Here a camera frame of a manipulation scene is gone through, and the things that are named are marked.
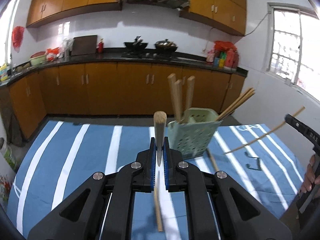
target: black countertop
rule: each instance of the black countertop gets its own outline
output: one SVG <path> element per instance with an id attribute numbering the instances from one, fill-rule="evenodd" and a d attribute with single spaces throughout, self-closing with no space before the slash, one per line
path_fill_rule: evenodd
<path id="1" fill-rule="evenodd" d="M 37 66 L 25 69 L 22 72 L 19 72 L 18 74 L 11 76 L 6 81 L 1 82 L 0 87 L 11 85 L 14 82 L 20 80 L 21 78 L 39 69 L 53 67 L 53 66 L 83 64 L 83 63 L 92 63 L 92 62 L 140 62 L 140 63 L 166 64 L 166 65 L 206 69 L 206 70 L 218 71 L 218 72 L 228 73 L 228 74 L 237 74 L 239 76 L 247 77 L 248 71 L 239 67 L 237 68 L 236 71 L 231 71 L 223 68 L 221 69 L 221 68 L 213 67 L 212 64 L 208 64 L 205 62 L 204 57 L 197 56 L 196 57 L 197 59 L 194 59 L 195 58 L 194 55 L 184 54 L 184 53 L 183 54 L 180 53 L 178 56 L 182 56 L 182 57 L 177 57 L 171 60 L 162 60 L 158 58 L 128 58 L 128 57 L 123 57 L 122 52 L 109 52 L 109 53 L 103 53 L 103 54 L 69 56 L 66 58 L 57 59 L 52 62 L 42 63 Z"/>

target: green plastic basket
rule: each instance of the green plastic basket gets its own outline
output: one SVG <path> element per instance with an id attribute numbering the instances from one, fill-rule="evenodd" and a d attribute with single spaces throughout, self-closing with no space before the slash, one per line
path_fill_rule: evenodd
<path id="1" fill-rule="evenodd" d="M 182 153 L 184 160 L 203 155 L 214 132 L 222 121 L 208 108 L 190 108 L 185 111 L 188 123 L 168 123 L 168 139 L 171 149 Z"/>

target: person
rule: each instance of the person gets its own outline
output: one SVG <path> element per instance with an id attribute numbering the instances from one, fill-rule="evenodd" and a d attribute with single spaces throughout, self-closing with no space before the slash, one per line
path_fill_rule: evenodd
<path id="1" fill-rule="evenodd" d="M 303 193 L 311 190 L 311 184 L 315 183 L 316 185 L 320 185 L 320 176 L 316 178 L 315 173 L 313 172 L 312 166 L 315 164 L 316 157 L 313 155 L 310 158 L 310 163 L 307 166 L 307 172 L 304 175 L 304 181 L 301 185 L 300 190 Z"/>

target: white wall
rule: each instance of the white wall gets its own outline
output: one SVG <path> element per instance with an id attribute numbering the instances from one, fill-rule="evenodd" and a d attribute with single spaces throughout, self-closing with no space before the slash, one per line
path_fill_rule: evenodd
<path id="1" fill-rule="evenodd" d="M 307 0 L 247 0 L 246 33 L 251 32 L 263 19 L 267 13 L 267 2 L 312 8 Z M 264 58 L 270 57 L 266 55 L 267 35 L 268 17 L 252 34 L 232 38 L 240 54 L 240 67 L 249 71 L 243 89 L 256 89 L 256 94 L 236 110 L 234 117 L 243 124 L 265 123 L 273 128 L 284 120 L 286 114 L 293 114 L 304 105 L 306 109 L 298 119 L 320 133 L 319 103 L 286 85 L 280 78 L 265 72 Z M 289 125 L 285 125 L 276 134 L 306 167 L 313 154 L 312 144 Z"/>
<path id="2" fill-rule="evenodd" d="M 31 0 L 20 0 L 14 26 L 26 25 Z M 19 53 L 13 51 L 14 64 L 26 62 L 28 58 L 41 50 L 60 45 L 59 24 L 70 22 L 70 37 L 97 34 L 104 39 L 105 47 L 123 47 L 124 41 L 133 41 L 136 36 L 148 42 L 147 48 L 154 48 L 159 40 L 174 41 L 179 52 L 200 56 L 207 40 L 208 49 L 213 41 L 230 41 L 231 36 L 210 26 L 179 18 L 179 11 L 157 6 L 124 4 L 122 11 L 107 11 L 78 15 L 56 21 L 37 29 L 28 28 Z"/>

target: silver screw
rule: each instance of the silver screw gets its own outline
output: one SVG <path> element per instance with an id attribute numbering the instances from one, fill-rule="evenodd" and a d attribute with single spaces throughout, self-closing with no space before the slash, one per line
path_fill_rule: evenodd
<path id="1" fill-rule="evenodd" d="M 141 163 L 139 163 L 139 162 L 131 163 L 131 168 L 133 168 L 133 169 L 138 169 L 140 167 L 141 167 Z"/>
<path id="2" fill-rule="evenodd" d="M 187 162 L 179 162 L 178 163 L 178 166 L 180 167 L 180 168 L 187 168 L 188 166 L 189 166 L 189 164 L 187 163 Z"/>
<path id="3" fill-rule="evenodd" d="M 93 175 L 93 178 L 94 178 L 94 179 L 102 179 L 102 178 L 103 178 L 102 172 L 96 172 L 96 173 Z"/>
<path id="4" fill-rule="evenodd" d="M 227 177 L 227 174 L 226 174 L 224 171 L 218 171 L 218 172 L 217 172 L 217 177 L 218 177 L 219 179 L 224 179 L 224 178 Z"/>

